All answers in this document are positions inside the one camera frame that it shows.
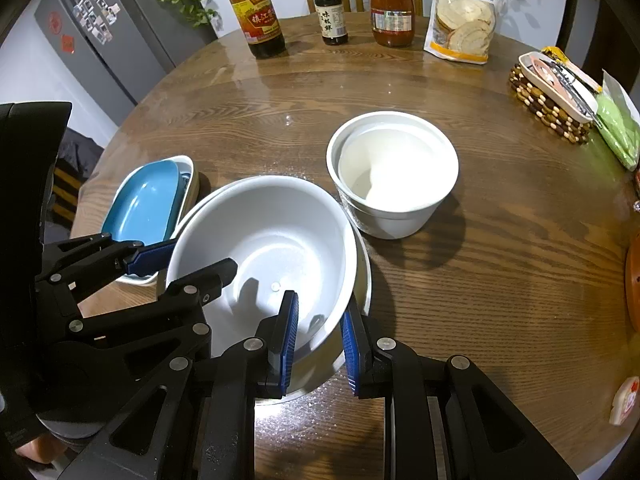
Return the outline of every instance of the soy sauce bottle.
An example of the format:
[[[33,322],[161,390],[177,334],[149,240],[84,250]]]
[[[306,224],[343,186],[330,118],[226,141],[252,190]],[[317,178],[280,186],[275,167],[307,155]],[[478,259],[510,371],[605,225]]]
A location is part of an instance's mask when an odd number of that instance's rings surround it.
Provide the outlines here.
[[[327,45],[347,43],[349,35],[344,26],[344,8],[342,0],[314,0],[320,19],[322,40]]]
[[[230,1],[249,49],[257,59],[275,56],[286,49],[271,0]]]

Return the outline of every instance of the blue dish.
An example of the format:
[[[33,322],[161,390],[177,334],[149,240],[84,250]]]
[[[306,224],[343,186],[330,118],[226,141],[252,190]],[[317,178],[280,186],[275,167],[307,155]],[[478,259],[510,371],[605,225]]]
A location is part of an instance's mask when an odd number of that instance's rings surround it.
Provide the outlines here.
[[[140,240],[151,245],[174,230],[186,180],[172,160],[142,166],[126,181],[107,213],[102,232],[114,240]]]

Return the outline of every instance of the blue gripper pad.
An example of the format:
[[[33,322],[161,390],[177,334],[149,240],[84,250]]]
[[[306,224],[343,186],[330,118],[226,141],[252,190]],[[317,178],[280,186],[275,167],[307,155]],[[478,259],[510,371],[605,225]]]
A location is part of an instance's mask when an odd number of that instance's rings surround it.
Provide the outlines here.
[[[347,378],[353,395],[357,396],[360,390],[360,354],[358,353],[358,345],[349,309],[342,314],[340,328],[342,330],[344,360],[347,365]]]
[[[127,262],[127,274],[135,274],[144,278],[166,269],[174,253],[176,240],[166,240],[157,244],[142,247]]]
[[[280,310],[289,307],[287,327],[284,334],[284,344],[280,352],[280,392],[284,396],[291,382],[291,367],[293,366],[293,352],[296,349],[296,334],[298,332],[298,295],[293,290],[287,290],[282,298]]]

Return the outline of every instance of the red sticker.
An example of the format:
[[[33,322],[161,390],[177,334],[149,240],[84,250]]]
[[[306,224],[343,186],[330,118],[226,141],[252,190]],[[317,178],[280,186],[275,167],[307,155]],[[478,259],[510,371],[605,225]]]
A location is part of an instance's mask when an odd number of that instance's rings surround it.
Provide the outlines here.
[[[74,37],[66,34],[62,35],[62,52],[68,52],[73,54],[74,52]]]
[[[60,29],[62,29],[62,20],[60,19],[60,15],[54,10],[49,13],[49,30],[55,34],[60,34]]]

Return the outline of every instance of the white bowl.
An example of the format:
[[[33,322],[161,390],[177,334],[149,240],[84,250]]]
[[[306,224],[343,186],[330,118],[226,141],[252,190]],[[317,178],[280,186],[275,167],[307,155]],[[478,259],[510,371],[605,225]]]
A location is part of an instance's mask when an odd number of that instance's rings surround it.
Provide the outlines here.
[[[180,221],[176,226],[175,234],[180,235],[180,232],[191,218],[213,197],[219,195],[225,189],[251,178],[255,177],[250,176],[246,179],[236,180],[208,194]],[[353,293],[360,307],[360,312],[367,316],[371,306],[371,264],[369,262],[369,255],[367,254],[367,247],[358,228],[353,222],[351,222],[351,227],[356,240],[356,254],[358,259]],[[291,382],[287,389],[286,396],[281,399],[256,399],[256,405],[279,404],[306,395],[333,377],[343,364],[344,351],[342,350],[342,333],[340,327],[336,326],[329,337],[314,351],[313,355],[308,355],[293,365]]]
[[[185,225],[166,281],[226,257],[238,263],[238,274],[204,307],[213,356],[254,335],[293,289],[299,361],[333,331],[353,291],[356,244],[348,218],[327,192],[302,179],[260,176],[221,190]]]
[[[326,164],[358,228],[386,239],[420,229],[458,178],[449,139],[402,112],[372,112],[345,123],[329,142]]]

